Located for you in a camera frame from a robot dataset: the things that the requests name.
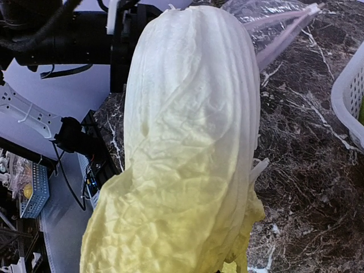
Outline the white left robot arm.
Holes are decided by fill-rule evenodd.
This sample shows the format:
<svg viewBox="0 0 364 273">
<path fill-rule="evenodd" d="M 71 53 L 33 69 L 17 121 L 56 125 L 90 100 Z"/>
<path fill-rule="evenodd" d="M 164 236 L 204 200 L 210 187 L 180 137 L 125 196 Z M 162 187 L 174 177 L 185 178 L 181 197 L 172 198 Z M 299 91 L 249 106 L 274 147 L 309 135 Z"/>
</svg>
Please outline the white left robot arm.
<svg viewBox="0 0 364 273">
<path fill-rule="evenodd" d="M 62 121 L 122 90 L 150 1 L 2 1 L 1 134 L 48 156 Z"/>
</svg>

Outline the clear zip top bag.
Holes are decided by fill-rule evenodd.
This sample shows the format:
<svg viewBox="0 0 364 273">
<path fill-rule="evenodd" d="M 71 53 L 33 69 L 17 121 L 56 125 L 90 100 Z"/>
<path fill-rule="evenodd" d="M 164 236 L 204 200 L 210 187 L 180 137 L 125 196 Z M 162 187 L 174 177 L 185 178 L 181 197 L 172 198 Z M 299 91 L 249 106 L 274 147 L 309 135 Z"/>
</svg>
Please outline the clear zip top bag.
<svg viewBox="0 0 364 273">
<path fill-rule="evenodd" d="M 299 1 L 227 1 L 222 5 L 249 33 L 260 71 L 293 42 L 323 7 L 323 3 Z"/>
</svg>

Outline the yellow napa cabbage toy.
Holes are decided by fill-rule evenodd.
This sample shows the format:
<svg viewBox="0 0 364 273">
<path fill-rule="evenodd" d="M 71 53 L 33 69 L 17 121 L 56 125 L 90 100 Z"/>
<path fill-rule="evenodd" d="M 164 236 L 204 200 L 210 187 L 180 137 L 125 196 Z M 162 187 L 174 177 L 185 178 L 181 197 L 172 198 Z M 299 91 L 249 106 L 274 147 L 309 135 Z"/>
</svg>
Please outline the yellow napa cabbage toy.
<svg viewBox="0 0 364 273">
<path fill-rule="evenodd" d="M 125 170 L 101 188 L 81 272 L 247 271 L 260 78 L 238 19 L 171 8 L 136 45 L 123 116 Z"/>
</svg>

